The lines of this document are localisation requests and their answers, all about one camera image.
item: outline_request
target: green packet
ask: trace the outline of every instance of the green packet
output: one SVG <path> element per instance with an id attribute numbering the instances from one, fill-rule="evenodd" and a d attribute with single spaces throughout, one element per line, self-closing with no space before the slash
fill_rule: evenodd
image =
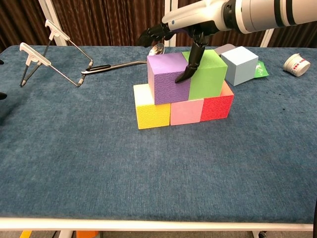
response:
<path id="1" fill-rule="evenodd" d="M 258 61 L 254 78 L 261 78 L 266 76 L 268 76 L 268 72 L 264 66 L 264 63 L 262 61 Z"/>

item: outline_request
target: white paper cup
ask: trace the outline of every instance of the white paper cup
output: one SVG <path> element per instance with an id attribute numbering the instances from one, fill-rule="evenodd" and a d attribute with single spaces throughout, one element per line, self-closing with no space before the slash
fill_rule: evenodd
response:
<path id="1" fill-rule="evenodd" d="M 285 62 L 283 69 L 296 77 L 302 76 L 308 68 L 311 66 L 311 63 L 305 60 L 300 56 L 300 54 L 293 54 Z"/>

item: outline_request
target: purple block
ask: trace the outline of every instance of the purple block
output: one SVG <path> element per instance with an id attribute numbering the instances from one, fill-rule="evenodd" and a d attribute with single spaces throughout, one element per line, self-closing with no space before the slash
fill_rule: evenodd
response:
<path id="1" fill-rule="evenodd" d="M 187 61 L 182 53 L 169 53 L 147 57 L 148 82 L 154 97 L 154 104 L 187 101 L 190 79 L 175 83 L 175 79 L 184 72 Z"/>

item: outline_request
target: yellow block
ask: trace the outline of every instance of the yellow block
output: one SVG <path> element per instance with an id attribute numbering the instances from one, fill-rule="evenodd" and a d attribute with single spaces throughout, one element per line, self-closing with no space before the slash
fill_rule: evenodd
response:
<path id="1" fill-rule="evenodd" d="M 148 84 L 134 85 L 133 90 L 138 128 L 168 126 L 171 103 L 155 105 Z"/>
<path id="2" fill-rule="evenodd" d="M 32 231 L 22 231 L 20 238 L 29 238 L 31 236 Z"/>

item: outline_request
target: metal spoon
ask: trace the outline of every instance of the metal spoon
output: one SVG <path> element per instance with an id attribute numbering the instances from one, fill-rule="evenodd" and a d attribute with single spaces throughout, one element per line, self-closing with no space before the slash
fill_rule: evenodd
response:
<path id="1" fill-rule="evenodd" d="M 155 46 L 153 46 L 153 48 L 149 52 L 149 55 L 150 56 L 162 55 L 162 54 L 164 54 L 164 51 L 165 51 L 164 44 L 158 43 Z M 87 74 L 94 74 L 94 73 L 102 73 L 102 72 L 109 71 L 109 70 L 112 70 L 115 68 L 121 68 L 121 67 L 136 65 L 136 64 L 142 64 L 142 63 L 147 63 L 147 62 L 139 60 L 139 61 L 134 61 L 134 62 L 129 62 L 129 63 L 120 63 L 120 64 L 115 64 L 115 65 L 105 64 L 105 65 L 100 65 L 100 66 L 88 68 L 85 71 L 82 71 L 81 74 L 87 75 Z"/>

